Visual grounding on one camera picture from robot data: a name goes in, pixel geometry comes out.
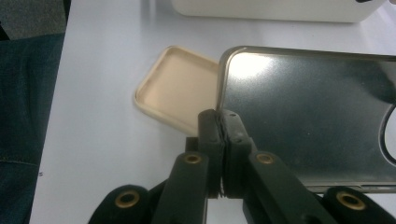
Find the metal tin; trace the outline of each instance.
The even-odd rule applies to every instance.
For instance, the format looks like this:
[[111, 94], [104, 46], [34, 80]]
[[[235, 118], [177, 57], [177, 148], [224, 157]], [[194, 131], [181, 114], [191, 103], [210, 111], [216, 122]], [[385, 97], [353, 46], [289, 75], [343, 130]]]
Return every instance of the metal tin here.
[[217, 109], [238, 113], [257, 148], [315, 192], [396, 192], [384, 138], [395, 83], [394, 56], [238, 47], [221, 58]]

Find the blue jeans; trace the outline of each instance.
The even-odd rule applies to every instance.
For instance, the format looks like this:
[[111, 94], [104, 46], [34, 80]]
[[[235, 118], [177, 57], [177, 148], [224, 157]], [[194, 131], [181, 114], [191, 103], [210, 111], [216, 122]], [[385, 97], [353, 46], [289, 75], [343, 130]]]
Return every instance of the blue jeans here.
[[28, 223], [64, 34], [0, 41], [0, 223]]

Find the white table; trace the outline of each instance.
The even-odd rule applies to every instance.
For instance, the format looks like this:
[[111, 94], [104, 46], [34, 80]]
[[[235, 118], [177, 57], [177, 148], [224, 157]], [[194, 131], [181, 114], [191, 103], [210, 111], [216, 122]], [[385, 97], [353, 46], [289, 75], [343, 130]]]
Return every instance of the white table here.
[[[163, 49], [214, 60], [231, 47], [396, 55], [396, 7], [360, 23], [188, 18], [169, 0], [73, 0], [31, 223], [87, 223], [113, 189], [153, 188], [185, 137], [141, 113], [134, 91]], [[373, 196], [396, 216], [396, 195]], [[210, 200], [207, 223], [246, 223], [240, 200]]]

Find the beige tray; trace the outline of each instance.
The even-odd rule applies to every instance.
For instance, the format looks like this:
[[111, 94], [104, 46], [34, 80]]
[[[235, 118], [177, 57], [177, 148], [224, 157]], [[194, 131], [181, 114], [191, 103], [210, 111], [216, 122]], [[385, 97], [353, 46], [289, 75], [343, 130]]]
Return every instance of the beige tray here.
[[134, 101], [149, 116], [197, 135], [198, 114], [216, 107], [218, 63], [181, 47], [167, 48]]

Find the person's leg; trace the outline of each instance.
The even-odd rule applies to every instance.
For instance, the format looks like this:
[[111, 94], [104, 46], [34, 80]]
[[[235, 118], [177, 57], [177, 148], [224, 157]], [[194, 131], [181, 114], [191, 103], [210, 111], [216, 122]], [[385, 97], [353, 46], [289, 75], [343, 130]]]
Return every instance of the person's leg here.
[[0, 42], [0, 220], [31, 209], [64, 35]]

